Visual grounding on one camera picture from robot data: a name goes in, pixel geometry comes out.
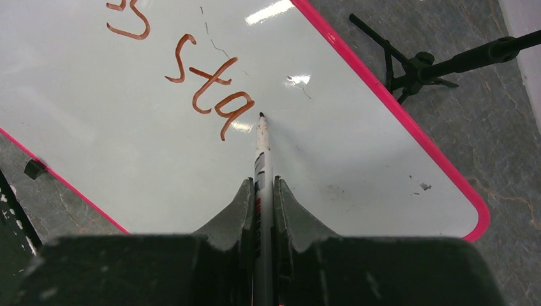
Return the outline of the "black board clip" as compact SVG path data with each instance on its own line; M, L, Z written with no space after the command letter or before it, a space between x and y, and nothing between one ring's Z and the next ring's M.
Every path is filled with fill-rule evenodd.
M30 179L36 180L39 176L47 172L47 167L37 159L29 160L24 168L24 174Z

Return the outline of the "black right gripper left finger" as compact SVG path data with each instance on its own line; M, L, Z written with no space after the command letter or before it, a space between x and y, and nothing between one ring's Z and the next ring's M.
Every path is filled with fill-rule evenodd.
M253 179L190 234L57 238L31 260L14 305L251 305Z

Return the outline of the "black tripod stand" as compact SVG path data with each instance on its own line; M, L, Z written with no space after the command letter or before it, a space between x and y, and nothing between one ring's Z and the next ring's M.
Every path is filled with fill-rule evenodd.
M459 87L454 82L442 79L445 75L464 73L492 64L508 62L515 59L520 51L540 44L540 31L537 30L518 38L506 36L490 41L436 64L433 54L429 52L419 52L414 57L407 58L389 40L380 36L355 14L351 13L348 19L383 48L384 86L390 93L398 89L402 90L397 100L399 104L408 97L418 94L424 86L443 85L451 89Z

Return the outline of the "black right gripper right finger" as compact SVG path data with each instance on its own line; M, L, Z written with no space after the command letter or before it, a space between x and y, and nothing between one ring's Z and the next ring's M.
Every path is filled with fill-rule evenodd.
M343 237L274 181L279 305L504 305L476 248L450 237Z

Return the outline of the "white board with pink frame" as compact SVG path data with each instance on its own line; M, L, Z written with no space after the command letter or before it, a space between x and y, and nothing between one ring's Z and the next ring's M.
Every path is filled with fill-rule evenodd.
M474 241L485 201L307 1L2 1L1 132L119 229L187 233L257 174L343 236Z

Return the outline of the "white marker pen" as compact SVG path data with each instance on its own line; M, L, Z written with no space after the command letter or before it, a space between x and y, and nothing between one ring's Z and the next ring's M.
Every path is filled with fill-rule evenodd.
M272 264L273 170L269 127L265 115L259 113L256 130L255 159L255 257L253 305L274 304Z

